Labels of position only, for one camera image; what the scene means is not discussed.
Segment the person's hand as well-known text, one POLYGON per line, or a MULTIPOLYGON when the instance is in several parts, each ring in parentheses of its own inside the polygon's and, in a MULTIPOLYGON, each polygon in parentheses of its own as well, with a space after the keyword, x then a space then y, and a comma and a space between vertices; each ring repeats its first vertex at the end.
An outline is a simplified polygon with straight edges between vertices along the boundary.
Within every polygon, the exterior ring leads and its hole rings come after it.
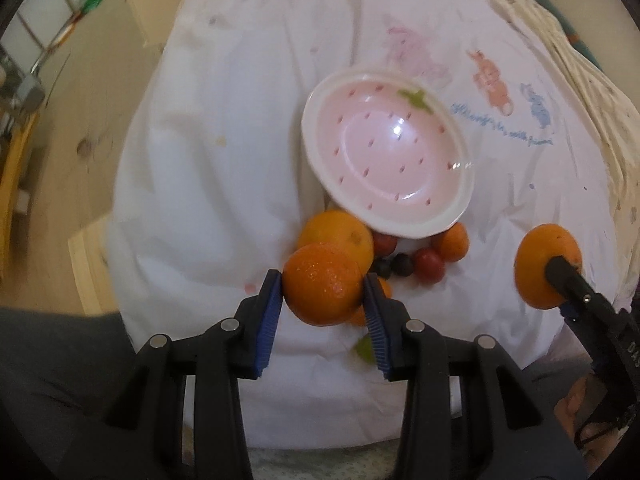
MULTIPOLYGON (((591 424, 579 430, 578 414, 582 406, 586 403, 589 382, 593 378, 593 374, 579 378, 577 382, 570 387, 570 391, 564 398, 559 400, 554 407, 555 417, 570 437, 572 442, 576 436, 579 439, 591 439, 606 429, 605 424, 591 424)), ((593 474, 612 453, 618 442, 615 430, 608 430, 601 434, 597 439, 591 440, 584 445, 582 457, 590 474, 593 474)))

